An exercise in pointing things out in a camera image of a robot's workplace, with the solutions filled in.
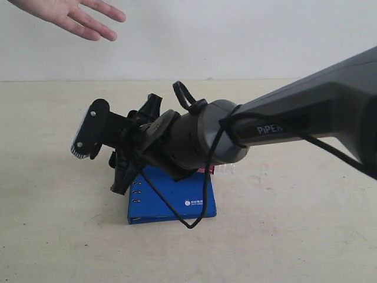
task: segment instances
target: beige table surface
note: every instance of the beige table surface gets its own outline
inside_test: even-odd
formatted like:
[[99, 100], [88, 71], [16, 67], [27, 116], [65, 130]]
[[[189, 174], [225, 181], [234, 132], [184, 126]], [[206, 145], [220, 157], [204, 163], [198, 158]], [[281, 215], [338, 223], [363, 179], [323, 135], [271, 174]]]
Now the beige table surface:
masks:
[[[290, 81], [184, 83], [245, 103]], [[377, 183], [304, 141], [215, 176], [218, 215], [196, 229], [128, 225], [111, 150], [81, 161], [70, 144], [99, 97], [126, 115], [154, 92], [182, 113], [172, 83], [0, 83], [0, 282], [377, 282]]]

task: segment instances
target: white wall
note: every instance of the white wall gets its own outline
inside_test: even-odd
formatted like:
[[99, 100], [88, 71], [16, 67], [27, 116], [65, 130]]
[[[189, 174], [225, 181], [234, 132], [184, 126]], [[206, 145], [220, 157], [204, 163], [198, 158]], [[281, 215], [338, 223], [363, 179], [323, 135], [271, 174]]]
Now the white wall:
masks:
[[117, 42], [0, 2], [0, 80], [303, 77], [377, 43], [375, 0], [113, 0]]

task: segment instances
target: robotic arm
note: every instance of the robotic arm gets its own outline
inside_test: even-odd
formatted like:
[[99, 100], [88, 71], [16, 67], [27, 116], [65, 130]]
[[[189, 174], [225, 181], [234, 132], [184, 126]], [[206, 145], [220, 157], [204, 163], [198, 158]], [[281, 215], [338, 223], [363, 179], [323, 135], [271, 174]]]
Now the robotic arm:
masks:
[[173, 88], [186, 114], [160, 114], [162, 98], [155, 94], [127, 117], [95, 100], [71, 152], [94, 159], [102, 145], [113, 148], [111, 190], [121, 195], [147, 164], [179, 181], [201, 167], [236, 163], [251, 146], [302, 135], [335, 137], [367, 170], [377, 169], [377, 47], [240, 106], [196, 101], [179, 81]]

